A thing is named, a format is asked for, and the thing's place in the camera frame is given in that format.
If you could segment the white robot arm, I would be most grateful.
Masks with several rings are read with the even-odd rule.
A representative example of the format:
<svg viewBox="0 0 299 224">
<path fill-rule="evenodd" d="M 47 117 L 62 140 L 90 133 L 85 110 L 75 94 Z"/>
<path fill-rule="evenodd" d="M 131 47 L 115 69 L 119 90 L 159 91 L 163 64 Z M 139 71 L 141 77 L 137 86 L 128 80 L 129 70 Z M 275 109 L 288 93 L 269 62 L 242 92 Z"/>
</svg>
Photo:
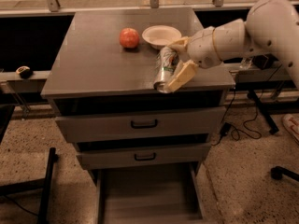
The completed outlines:
<svg viewBox="0 0 299 224">
<path fill-rule="evenodd" d="M 288 0 L 259 0 L 244 20 L 208 27 L 168 47 L 189 56 L 166 83 L 170 92 L 189 82 L 199 67 L 264 54 L 277 58 L 299 88 L 299 15 Z"/>
</svg>

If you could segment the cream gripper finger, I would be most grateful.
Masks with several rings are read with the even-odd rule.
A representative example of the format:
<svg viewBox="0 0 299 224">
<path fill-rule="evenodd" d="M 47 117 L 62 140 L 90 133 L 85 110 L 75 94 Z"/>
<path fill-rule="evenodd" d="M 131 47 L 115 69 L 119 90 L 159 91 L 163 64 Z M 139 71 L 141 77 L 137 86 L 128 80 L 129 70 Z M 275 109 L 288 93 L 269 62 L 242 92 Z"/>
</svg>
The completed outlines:
<svg viewBox="0 0 299 224">
<path fill-rule="evenodd" d="M 190 38 L 188 36 L 183 36 L 179 40 L 170 43 L 169 48 L 175 50 L 176 52 L 186 52 L 189 40 Z"/>
<path fill-rule="evenodd" d="M 174 92 L 188 83 L 197 73 L 198 65 L 191 60 L 187 62 L 180 61 L 173 76 L 166 84 L 169 92 Z"/>
</svg>

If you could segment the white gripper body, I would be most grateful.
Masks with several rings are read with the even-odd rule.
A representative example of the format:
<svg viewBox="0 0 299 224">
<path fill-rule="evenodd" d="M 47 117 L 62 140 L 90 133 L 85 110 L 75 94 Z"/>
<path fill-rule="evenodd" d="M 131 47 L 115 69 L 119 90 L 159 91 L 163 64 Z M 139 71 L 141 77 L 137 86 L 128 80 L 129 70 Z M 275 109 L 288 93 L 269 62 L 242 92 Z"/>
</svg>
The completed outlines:
<svg viewBox="0 0 299 224">
<path fill-rule="evenodd" d="M 204 69 L 221 64 L 221 58 L 214 45 L 214 30 L 214 27 L 200 30 L 188 41 L 187 54 L 193 62 Z"/>
</svg>

